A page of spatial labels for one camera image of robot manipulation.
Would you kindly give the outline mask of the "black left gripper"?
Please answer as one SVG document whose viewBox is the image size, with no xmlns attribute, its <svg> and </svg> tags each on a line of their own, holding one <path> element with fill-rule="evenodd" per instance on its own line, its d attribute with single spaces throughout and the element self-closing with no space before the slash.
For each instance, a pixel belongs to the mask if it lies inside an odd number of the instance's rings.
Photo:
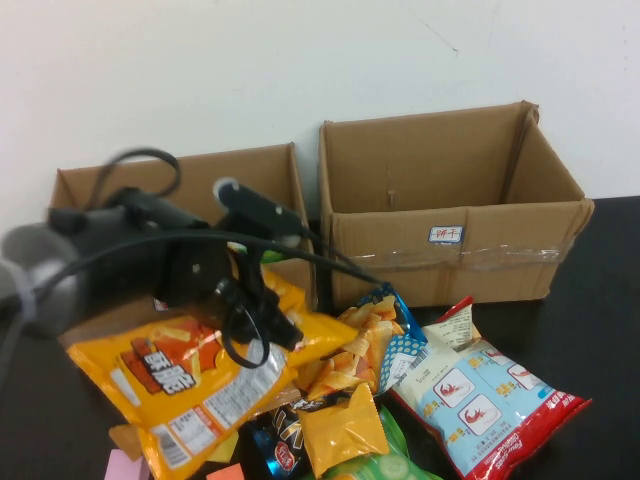
<svg viewBox="0 0 640 480">
<path fill-rule="evenodd" d="M 158 299 L 206 325 L 222 325 L 226 344 L 261 341 L 265 334 L 269 343 L 294 350 L 303 339 L 265 284 L 263 248 L 237 249 L 225 240 L 199 238 L 166 241 L 158 252 Z"/>
</svg>

